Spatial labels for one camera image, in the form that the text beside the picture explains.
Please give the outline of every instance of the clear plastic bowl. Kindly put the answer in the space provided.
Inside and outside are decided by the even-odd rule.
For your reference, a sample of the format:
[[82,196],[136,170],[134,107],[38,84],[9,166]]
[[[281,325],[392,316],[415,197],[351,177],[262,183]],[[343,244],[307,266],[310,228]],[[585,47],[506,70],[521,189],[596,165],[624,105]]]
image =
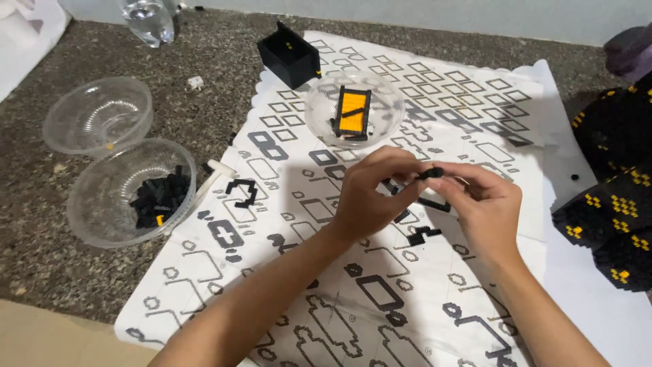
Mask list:
[[[190,176],[186,198],[161,227],[136,229],[136,211],[129,203],[143,181],[174,173],[177,165]],[[175,142],[144,139],[121,146],[92,162],[80,175],[68,198],[72,232],[96,247],[124,247],[150,240],[174,228],[192,206],[197,170],[190,153]]]
[[127,76],[105,78],[61,97],[46,116],[43,140],[58,152],[99,157],[144,138],[153,118],[145,83]]
[[[367,131],[373,135],[364,142],[352,142],[335,136],[330,119],[337,115],[340,86],[371,90]],[[372,146],[398,130],[405,116],[405,100],[401,92],[382,76],[366,71],[334,71],[310,87],[306,96],[306,124],[315,136],[327,144],[361,149]]]

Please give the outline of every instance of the speckled countertop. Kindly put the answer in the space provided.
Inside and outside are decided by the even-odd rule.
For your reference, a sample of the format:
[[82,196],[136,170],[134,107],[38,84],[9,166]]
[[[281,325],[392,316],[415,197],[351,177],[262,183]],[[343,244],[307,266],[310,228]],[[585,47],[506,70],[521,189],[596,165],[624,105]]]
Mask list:
[[[206,10],[180,14],[177,40],[151,49],[123,26],[73,22],[0,103],[0,297],[112,323],[164,243],[160,237],[101,250],[72,235],[65,202],[90,160],[53,153],[43,143],[50,106],[92,80],[134,76],[154,99],[149,136],[180,143],[196,162],[219,159],[251,109],[262,70],[256,41],[279,18],[297,32],[319,30],[478,67],[513,69],[547,59],[566,103],[621,83],[604,70],[599,48],[540,40]],[[205,88],[186,92],[185,81],[195,75]]]

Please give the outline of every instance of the white wall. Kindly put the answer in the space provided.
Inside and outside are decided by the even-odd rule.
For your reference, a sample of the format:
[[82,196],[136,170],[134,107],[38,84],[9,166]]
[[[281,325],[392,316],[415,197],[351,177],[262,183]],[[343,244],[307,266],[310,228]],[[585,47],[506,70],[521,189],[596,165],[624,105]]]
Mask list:
[[[120,22],[107,0],[59,0],[82,20]],[[207,8],[355,20],[602,46],[652,22],[652,0],[185,0]]]

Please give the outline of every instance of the left hand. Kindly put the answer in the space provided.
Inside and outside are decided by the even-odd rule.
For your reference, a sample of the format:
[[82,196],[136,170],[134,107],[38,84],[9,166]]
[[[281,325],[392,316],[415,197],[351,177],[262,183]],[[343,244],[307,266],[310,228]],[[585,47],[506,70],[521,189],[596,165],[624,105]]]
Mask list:
[[427,185],[416,180],[397,195],[386,197],[376,191],[380,181],[385,178],[403,182],[414,180],[431,166],[400,148],[384,146],[374,151],[346,170],[330,229],[339,239],[354,243],[385,228],[419,198]]

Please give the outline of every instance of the plastic water bottle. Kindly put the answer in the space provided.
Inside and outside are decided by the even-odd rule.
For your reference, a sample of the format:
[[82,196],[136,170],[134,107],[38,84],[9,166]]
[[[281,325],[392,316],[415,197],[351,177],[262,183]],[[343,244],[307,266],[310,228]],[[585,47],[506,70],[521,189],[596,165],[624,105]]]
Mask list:
[[149,47],[174,40],[172,17],[160,0],[118,0],[118,5],[131,32]]

